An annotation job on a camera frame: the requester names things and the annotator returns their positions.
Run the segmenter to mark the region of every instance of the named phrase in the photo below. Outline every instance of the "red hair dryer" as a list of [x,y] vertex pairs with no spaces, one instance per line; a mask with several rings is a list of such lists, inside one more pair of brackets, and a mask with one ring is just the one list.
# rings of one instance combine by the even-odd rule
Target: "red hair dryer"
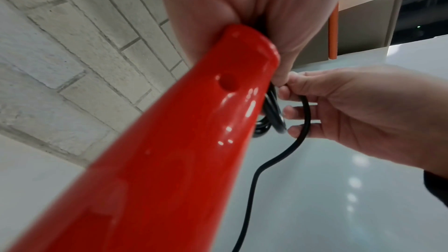
[[208,251],[278,64],[226,28],[9,251]]

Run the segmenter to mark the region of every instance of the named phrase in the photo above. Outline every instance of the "dark background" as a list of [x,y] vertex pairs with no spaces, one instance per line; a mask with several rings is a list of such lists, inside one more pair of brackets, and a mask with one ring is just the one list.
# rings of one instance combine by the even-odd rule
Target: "dark background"
[[448,34],[448,0],[403,0],[392,45]]

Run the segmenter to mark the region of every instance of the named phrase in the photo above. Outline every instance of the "power cord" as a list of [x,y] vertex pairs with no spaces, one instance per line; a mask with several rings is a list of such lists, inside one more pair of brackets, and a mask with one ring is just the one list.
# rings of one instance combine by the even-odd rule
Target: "power cord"
[[[246,215],[244,216],[243,227],[241,228],[241,232],[239,234],[235,247],[233,247],[232,252],[239,252],[241,246],[243,245],[244,238],[246,237],[247,228],[249,227],[249,220],[251,218],[255,187],[257,186],[257,181],[260,177],[260,174],[292,154],[302,144],[302,142],[308,135],[309,127],[311,125],[311,111],[309,109],[307,97],[299,96],[299,98],[300,101],[302,101],[303,111],[305,113],[305,122],[303,123],[302,131],[300,132],[299,137],[297,137],[297,140],[294,141],[294,143],[292,143],[292,145],[290,145],[285,151],[283,151],[275,158],[268,160],[255,171],[255,174],[252,178],[251,189],[249,191],[249,200],[247,201]],[[281,111],[277,103],[275,88],[272,84],[270,85],[266,93],[265,102],[263,104],[263,112],[265,114],[265,117],[257,122],[255,132],[253,134],[254,137],[260,137],[264,135],[271,128],[271,125],[279,133],[284,133],[286,131],[285,121],[281,115]]]

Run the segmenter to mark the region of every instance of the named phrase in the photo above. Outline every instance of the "black cable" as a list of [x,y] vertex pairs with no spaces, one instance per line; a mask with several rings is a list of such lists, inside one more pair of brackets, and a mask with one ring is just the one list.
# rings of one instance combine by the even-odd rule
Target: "black cable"
[[[257,186],[257,181],[258,181],[258,178],[260,177],[260,174],[263,171],[265,171],[266,169],[270,168],[274,164],[282,161],[283,159],[287,158],[290,154],[292,154],[302,144],[302,142],[305,140],[306,136],[308,135],[309,128],[311,125],[311,111],[309,109],[307,97],[299,96],[299,98],[302,101],[303,111],[305,113],[305,118],[304,118],[305,122],[303,123],[302,131],[300,132],[299,137],[297,137],[296,141],[294,141],[294,143],[292,143],[292,145],[290,145],[285,151],[283,151],[283,153],[279,154],[278,156],[276,156],[275,158],[273,158],[271,160],[268,160],[267,162],[262,164],[255,171],[255,174],[253,175],[253,178],[252,178],[251,189],[249,191],[249,200],[247,201],[246,215],[244,216],[243,227],[241,228],[241,232],[239,234],[239,237],[235,244],[235,247],[233,247],[232,252],[239,252],[239,250],[241,249],[241,246],[243,245],[244,238],[246,237],[247,228],[249,227],[249,220],[251,218],[253,197],[255,195],[255,187]],[[269,106],[267,107],[268,109],[275,110],[276,118],[273,117],[273,113],[270,113],[269,111],[265,110],[265,105],[267,105],[267,104],[269,104]],[[269,123],[271,121],[272,122],[275,121],[274,123],[279,123],[280,120],[283,121],[284,129],[286,130],[285,122],[283,120],[283,117],[281,116],[280,108],[276,101],[275,89],[273,88],[272,85],[269,88],[268,93],[266,94],[266,100],[263,104],[263,112],[266,115],[263,119],[266,119],[266,120],[264,121],[263,124],[260,124],[260,125],[257,122],[254,137],[259,137],[259,136],[265,134],[271,127],[271,124]],[[278,126],[278,127],[274,126],[274,128],[276,130],[279,129],[280,131],[279,130],[277,130],[277,131],[281,132],[280,125],[277,124],[276,126]]]

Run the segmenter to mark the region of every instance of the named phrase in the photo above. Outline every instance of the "hand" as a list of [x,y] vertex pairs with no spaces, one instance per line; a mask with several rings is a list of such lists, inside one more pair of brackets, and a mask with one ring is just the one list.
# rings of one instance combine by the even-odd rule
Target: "hand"
[[281,86],[299,52],[321,29],[337,0],[163,0],[174,32],[192,63],[229,24],[266,30],[281,63],[272,82]]
[[[311,105],[311,138],[326,138],[369,156],[448,178],[448,82],[391,67],[289,73],[279,98]],[[286,119],[303,119],[287,106]],[[297,137],[301,126],[288,133]]]

